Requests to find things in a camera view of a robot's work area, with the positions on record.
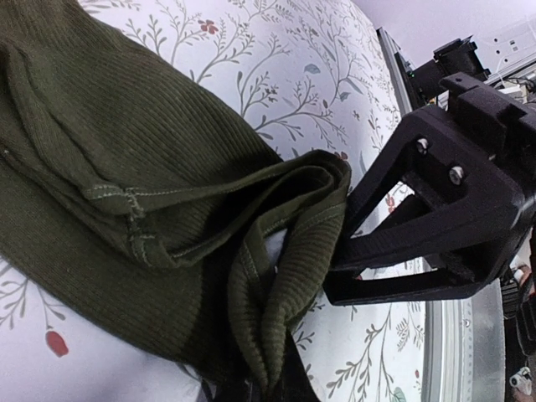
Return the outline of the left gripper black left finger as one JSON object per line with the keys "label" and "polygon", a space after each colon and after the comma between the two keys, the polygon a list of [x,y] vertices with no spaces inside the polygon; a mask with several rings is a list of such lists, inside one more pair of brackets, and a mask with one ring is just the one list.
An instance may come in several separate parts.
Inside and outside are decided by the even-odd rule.
{"label": "left gripper black left finger", "polygon": [[283,366],[279,379],[267,391],[250,378],[239,379],[216,391],[213,401],[319,402],[307,376],[296,344],[286,335]]}

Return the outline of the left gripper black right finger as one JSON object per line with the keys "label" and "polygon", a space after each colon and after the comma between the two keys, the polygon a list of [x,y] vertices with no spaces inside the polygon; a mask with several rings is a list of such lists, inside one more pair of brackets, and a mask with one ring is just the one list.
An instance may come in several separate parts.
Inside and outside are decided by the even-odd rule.
{"label": "left gripper black right finger", "polygon": [[463,73],[404,116],[348,196],[323,284],[334,306],[464,299],[535,223],[535,110]]}

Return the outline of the dark olive cloth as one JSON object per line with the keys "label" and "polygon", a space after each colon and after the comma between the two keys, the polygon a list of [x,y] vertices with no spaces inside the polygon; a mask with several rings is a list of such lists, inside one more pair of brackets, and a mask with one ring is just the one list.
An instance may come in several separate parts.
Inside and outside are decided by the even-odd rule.
{"label": "dark olive cloth", "polygon": [[76,1],[1,4],[1,252],[108,333],[263,391],[322,288],[349,165],[284,161]]}

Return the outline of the floral patterned table mat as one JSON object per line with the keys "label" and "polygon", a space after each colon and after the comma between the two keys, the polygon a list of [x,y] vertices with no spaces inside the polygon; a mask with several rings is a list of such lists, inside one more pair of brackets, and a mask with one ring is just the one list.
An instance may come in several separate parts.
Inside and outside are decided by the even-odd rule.
{"label": "floral patterned table mat", "polygon": [[[399,123],[372,22],[350,1],[84,1],[237,111],[284,158],[324,149],[358,181]],[[425,306],[332,307],[293,337],[322,401],[418,401]],[[139,351],[1,264],[4,401],[207,401],[192,369]]]}

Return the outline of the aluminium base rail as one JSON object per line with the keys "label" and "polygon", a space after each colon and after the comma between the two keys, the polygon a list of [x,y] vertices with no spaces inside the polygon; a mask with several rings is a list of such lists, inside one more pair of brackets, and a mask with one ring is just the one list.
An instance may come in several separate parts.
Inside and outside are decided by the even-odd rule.
{"label": "aluminium base rail", "polygon": [[509,377],[525,363],[513,359],[505,322],[499,280],[466,299],[426,301],[420,399],[508,399]]}

